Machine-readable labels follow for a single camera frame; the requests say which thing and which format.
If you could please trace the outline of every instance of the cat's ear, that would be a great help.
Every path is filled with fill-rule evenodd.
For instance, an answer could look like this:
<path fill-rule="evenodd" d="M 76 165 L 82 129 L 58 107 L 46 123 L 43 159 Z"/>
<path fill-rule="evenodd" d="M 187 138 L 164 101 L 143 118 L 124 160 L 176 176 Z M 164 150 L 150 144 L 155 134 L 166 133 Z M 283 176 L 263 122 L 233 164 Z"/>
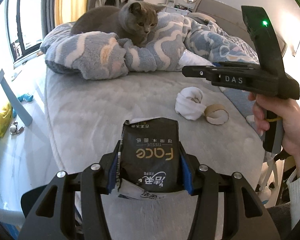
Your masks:
<path fill-rule="evenodd" d="M 131 12 L 134 15 L 141 14 L 141 4 L 138 2 L 134 2 L 129 5 L 129 12 Z"/>
<path fill-rule="evenodd" d="M 155 12 L 158 13 L 158 12 L 161 12 L 166 7 L 166 5 L 164 5 L 164 4 L 153 4 L 152 7 L 155 10 Z"/>

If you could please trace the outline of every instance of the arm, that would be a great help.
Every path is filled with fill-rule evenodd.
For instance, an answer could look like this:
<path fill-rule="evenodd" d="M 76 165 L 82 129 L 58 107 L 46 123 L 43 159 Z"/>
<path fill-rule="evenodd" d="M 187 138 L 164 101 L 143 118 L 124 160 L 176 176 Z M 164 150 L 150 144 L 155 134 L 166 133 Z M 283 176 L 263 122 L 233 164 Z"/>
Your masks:
<path fill-rule="evenodd" d="M 291 200 L 291 227 L 293 228 L 300 219 L 300 106 L 293 99 L 283 100 L 263 95 L 255 97 L 252 93 L 249 95 L 249 100 L 256 100 L 256 104 L 253 106 L 253 114 L 260 133 L 263 133 L 270 127 L 269 122 L 264 120 L 265 115 L 261 107 L 276 113 L 283 119 L 285 134 L 282 147 L 294 157 L 296 162 L 296 170 L 288 179 Z"/>

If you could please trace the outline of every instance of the gold lettering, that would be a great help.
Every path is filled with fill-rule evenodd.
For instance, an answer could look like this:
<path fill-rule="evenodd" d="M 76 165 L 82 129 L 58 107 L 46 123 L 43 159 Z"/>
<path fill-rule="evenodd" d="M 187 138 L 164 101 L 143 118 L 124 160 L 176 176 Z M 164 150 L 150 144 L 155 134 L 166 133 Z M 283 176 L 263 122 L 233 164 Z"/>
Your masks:
<path fill-rule="evenodd" d="M 161 155 L 157 155 L 157 150 L 161 151 L 162 154 Z M 162 148 L 154 148 L 154 156 L 156 156 L 157 158 L 162 158 L 164 156 L 164 150 Z"/>
<path fill-rule="evenodd" d="M 151 153 L 150 153 L 150 155 L 146 156 L 146 159 L 149 159 L 149 158 L 151 158 L 151 157 L 152 157 L 152 155 L 153 155 L 153 151 L 152 151 L 151 149 L 149 149 L 149 148 L 146 148 L 146 151 L 149 151 L 149 152 L 151 152 Z"/>
<path fill-rule="evenodd" d="M 137 151 L 136 151 L 136 153 L 137 153 L 137 157 L 139 158 L 139 159 L 142 159 L 144 156 L 146 156 L 146 151 L 144 150 L 144 149 L 138 149 Z"/>
<path fill-rule="evenodd" d="M 166 153 L 166 155 L 171 155 L 170 158 L 166 158 L 166 161 L 170 161 L 173 159 L 173 148 L 171 148 L 171 152 L 170 153 Z"/>

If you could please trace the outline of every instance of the hand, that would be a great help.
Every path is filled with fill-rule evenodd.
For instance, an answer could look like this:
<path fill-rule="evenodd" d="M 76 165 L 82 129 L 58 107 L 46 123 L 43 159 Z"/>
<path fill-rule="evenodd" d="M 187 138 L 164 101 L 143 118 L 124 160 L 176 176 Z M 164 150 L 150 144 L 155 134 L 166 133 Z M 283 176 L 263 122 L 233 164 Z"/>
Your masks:
<path fill-rule="evenodd" d="M 300 177 L 300 106 L 293 99 L 283 100 L 263 95 L 255 97 L 252 93 L 249 94 L 248 99 L 250 101 L 256 100 L 252 111 L 257 130 L 261 134 L 270 128 L 269 122 L 265 120 L 262 108 L 282 117 L 285 132 L 282 147 L 294 157 L 297 166 L 297 175 Z"/>

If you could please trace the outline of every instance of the white knit sleeve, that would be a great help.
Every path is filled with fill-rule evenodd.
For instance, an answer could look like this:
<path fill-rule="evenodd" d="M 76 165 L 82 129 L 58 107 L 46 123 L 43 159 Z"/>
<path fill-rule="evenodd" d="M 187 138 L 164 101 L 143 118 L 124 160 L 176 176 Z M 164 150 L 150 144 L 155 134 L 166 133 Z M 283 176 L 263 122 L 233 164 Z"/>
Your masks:
<path fill-rule="evenodd" d="M 289 188 L 289 195 L 290 195 L 290 213 L 291 213 L 292 229 L 300 220 L 300 178 L 293 181 L 296 176 L 297 176 L 297 171 L 295 170 L 290 175 L 287 181 L 287 185 Z"/>

